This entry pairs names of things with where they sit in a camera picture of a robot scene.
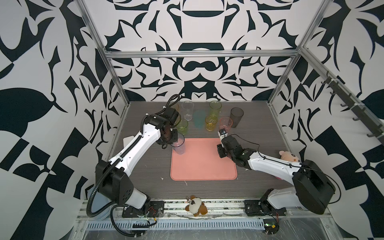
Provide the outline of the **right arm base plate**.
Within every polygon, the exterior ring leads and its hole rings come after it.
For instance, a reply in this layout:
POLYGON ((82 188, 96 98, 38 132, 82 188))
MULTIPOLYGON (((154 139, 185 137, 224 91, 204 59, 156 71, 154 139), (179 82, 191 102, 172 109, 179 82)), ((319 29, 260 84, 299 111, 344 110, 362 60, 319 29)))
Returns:
POLYGON ((268 201, 244 200, 245 213, 249 217, 254 216, 285 216, 286 208, 275 209, 268 201))

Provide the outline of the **pink rectangular tray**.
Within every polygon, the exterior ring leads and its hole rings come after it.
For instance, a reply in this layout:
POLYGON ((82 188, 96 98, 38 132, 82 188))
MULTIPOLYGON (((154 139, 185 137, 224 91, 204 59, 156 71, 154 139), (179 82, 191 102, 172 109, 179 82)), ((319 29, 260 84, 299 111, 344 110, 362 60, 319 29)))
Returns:
POLYGON ((171 179, 174 181, 225 181, 238 177, 237 167, 229 158, 220 158, 219 138, 187 138, 185 152, 172 152, 171 179))

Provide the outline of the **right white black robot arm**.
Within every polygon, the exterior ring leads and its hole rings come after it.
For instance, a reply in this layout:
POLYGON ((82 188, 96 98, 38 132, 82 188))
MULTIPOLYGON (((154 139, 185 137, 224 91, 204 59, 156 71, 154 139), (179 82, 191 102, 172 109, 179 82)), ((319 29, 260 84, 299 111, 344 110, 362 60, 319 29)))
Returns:
POLYGON ((221 158, 228 157, 237 166, 263 172, 291 184, 290 188, 267 191, 261 204, 279 210, 282 208, 304 208, 322 215, 336 193, 333 179, 325 174, 312 161, 291 162, 261 153, 258 150, 243 148, 236 135, 221 132, 217 146, 221 158))

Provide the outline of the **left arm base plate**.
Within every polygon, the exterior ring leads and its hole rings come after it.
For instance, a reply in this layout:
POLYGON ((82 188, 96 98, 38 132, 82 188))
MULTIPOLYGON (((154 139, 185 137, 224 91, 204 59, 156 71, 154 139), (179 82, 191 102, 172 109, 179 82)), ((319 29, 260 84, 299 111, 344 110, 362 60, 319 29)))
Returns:
POLYGON ((164 213, 164 201, 149 201, 141 209, 128 206, 124 207, 123 218, 155 218, 164 213))

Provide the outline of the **blue translucent glass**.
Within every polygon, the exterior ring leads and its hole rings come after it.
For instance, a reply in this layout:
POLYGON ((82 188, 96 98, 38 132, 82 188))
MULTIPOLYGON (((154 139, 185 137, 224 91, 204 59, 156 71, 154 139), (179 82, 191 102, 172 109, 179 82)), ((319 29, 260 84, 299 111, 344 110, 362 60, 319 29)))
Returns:
POLYGON ((172 143, 171 146, 177 154, 183 155, 186 151, 184 135, 181 133, 178 133, 177 141, 175 143, 172 143))

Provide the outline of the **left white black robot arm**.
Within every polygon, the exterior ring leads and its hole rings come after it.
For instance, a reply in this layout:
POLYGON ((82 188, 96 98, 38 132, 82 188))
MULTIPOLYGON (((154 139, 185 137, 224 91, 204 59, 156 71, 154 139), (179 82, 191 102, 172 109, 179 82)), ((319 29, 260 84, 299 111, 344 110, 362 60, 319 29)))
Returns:
POLYGON ((163 107, 160 113, 146 115, 141 122, 140 131, 129 144, 107 162, 97 164, 96 184, 92 195, 100 193, 113 204, 128 205, 145 211, 150 197, 134 187, 130 175, 153 144, 166 148, 178 141, 178 131, 174 127, 179 115, 171 107, 163 107))

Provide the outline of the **clear glass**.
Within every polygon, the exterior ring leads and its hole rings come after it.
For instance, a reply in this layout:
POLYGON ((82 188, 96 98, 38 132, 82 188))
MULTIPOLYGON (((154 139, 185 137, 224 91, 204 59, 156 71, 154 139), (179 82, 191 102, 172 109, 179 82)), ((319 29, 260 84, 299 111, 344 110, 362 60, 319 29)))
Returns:
POLYGON ((194 103, 192 101, 182 102, 183 118, 186 121, 191 121, 194 113, 194 103))

